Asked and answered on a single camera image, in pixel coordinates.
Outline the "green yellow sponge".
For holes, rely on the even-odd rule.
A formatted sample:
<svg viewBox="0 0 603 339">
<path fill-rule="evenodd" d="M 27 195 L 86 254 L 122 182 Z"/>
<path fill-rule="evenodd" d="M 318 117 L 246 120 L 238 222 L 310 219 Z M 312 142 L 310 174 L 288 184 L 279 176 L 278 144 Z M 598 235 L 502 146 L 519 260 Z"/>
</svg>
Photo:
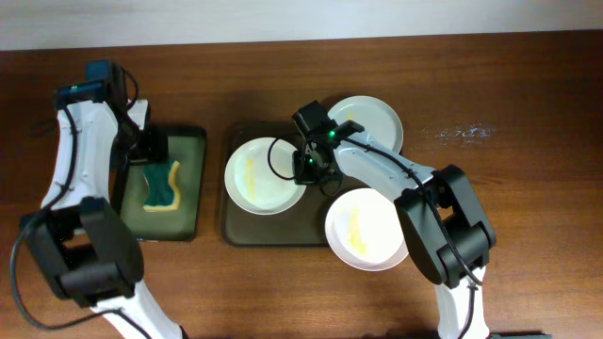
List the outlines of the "green yellow sponge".
<svg viewBox="0 0 603 339">
<path fill-rule="evenodd" d="M 180 207 L 181 192 L 176 183 L 180 163 L 170 159 L 166 163 L 146 165 L 142 169 L 148 186 L 143 204 L 145 212 L 170 212 Z"/>
</svg>

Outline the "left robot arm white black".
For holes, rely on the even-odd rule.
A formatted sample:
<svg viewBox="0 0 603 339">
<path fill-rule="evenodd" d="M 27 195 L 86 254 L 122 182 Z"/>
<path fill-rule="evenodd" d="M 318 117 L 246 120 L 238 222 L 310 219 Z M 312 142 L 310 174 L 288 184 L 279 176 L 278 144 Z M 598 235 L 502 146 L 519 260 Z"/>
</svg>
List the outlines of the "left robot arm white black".
<svg viewBox="0 0 603 339">
<path fill-rule="evenodd" d="M 22 218 L 10 255 L 16 269 L 26 245 L 60 299 L 102 316 L 125 338 L 183 338 L 144 280 L 142 251 L 109 202 L 114 140 L 138 140 L 122 82 L 91 80 L 59 89 L 55 108 L 59 146 L 53 182 L 40 211 Z"/>
</svg>

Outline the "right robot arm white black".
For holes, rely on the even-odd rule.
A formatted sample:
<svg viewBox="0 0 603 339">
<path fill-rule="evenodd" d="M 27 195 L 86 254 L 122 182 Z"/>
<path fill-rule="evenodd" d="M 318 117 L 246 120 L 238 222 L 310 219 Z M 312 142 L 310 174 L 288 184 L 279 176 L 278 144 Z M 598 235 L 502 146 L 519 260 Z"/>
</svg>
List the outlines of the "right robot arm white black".
<svg viewBox="0 0 603 339">
<path fill-rule="evenodd" d="M 482 280 L 496 233 L 465 173 L 420 166 L 367 132 L 305 132 L 294 154 L 296 180 L 317 183 L 329 170 L 391 201 L 411 259 L 433 283 L 442 338 L 487 338 Z"/>
</svg>

